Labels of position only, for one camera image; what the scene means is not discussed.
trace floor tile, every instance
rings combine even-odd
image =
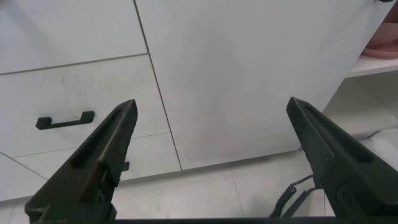
[[[29,217],[25,213],[25,204],[31,197],[19,198],[17,206],[12,213],[9,224],[28,224]]]
[[[188,170],[161,178],[121,183],[112,203],[118,211],[118,219],[243,215],[228,166],[217,170]]]
[[[245,217],[269,216],[292,182],[312,174],[302,150],[241,161],[231,170]],[[303,190],[313,186],[312,179],[296,185],[297,193],[287,202],[284,212]]]
[[[0,202],[0,223],[8,223],[17,203],[18,199]]]

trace black cable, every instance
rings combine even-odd
[[[294,187],[297,184],[301,184],[302,182],[308,180],[309,178],[313,177],[313,175],[309,175],[308,177],[304,177],[303,179],[290,184],[285,192],[279,197],[278,202],[275,205],[274,211],[269,216],[270,218],[280,217],[282,214],[282,210],[285,207],[285,204],[289,199],[297,192],[297,189]]]

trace drawer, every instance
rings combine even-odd
[[[147,52],[132,0],[12,0],[0,18],[0,73]]]
[[[75,150],[64,149],[14,159],[49,179]],[[170,133],[132,139],[126,161],[130,162],[130,168],[122,173],[122,180],[180,170]]]
[[[10,157],[78,147],[115,106],[135,99],[138,120],[133,138],[169,133],[147,55],[0,76],[0,150]],[[53,123],[92,123],[39,130],[38,118]]]

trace black drawer handle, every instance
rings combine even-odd
[[[122,172],[130,169],[130,162],[124,162]]]
[[[50,117],[39,118],[36,122],[36,128],[38,128],[39,130],[45,130],[50,128],[62,128],[80,124],[90,124],[91,122],[93,122],[94,116],[94,111],[85,111],[82,112],[80,119],[77,121],[67,121],[55,124],[51,123],[52,119]]]

